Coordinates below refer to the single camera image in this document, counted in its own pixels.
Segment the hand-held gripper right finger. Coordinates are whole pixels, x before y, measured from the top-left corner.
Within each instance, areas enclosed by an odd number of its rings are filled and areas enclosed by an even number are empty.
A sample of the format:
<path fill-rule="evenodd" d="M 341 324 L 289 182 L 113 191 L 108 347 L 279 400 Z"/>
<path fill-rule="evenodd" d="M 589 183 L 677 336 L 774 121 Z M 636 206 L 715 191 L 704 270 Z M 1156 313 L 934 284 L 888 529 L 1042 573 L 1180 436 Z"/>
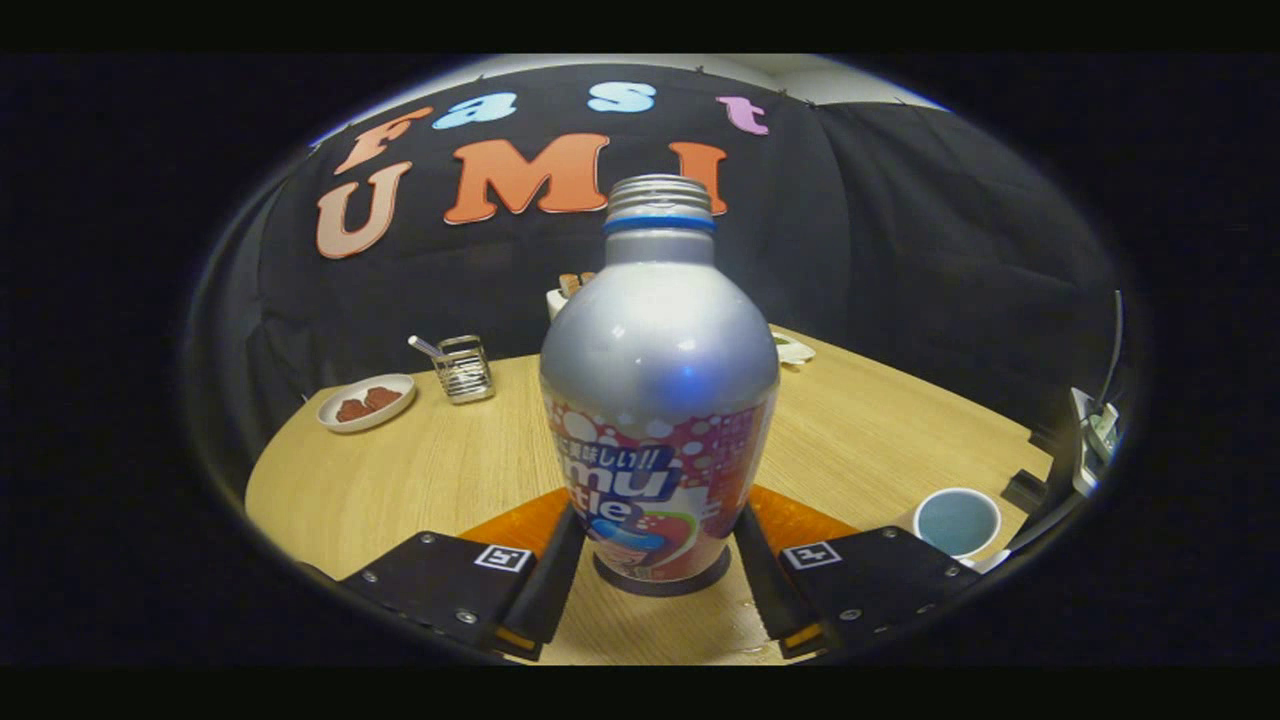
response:
<path fill-rule="evenodd" d="M 767 635 L 785 659 L 855 659 L 956 605 L 980 573 L 901 527 L 859 530 L 763 486 L 733 530 Z"/>

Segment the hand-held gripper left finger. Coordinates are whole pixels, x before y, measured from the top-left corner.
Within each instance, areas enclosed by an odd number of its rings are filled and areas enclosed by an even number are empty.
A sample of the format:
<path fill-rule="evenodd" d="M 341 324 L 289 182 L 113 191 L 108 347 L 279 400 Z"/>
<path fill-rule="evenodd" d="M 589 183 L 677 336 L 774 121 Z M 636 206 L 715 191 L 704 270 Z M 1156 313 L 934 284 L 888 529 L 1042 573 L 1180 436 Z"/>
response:
<path fill-rule="evenodd" d="M 585 534 L 564 489 L 457 536 L 420 530 L 340 580 L 416 626 L 536 661 L 553 642 Z"/>

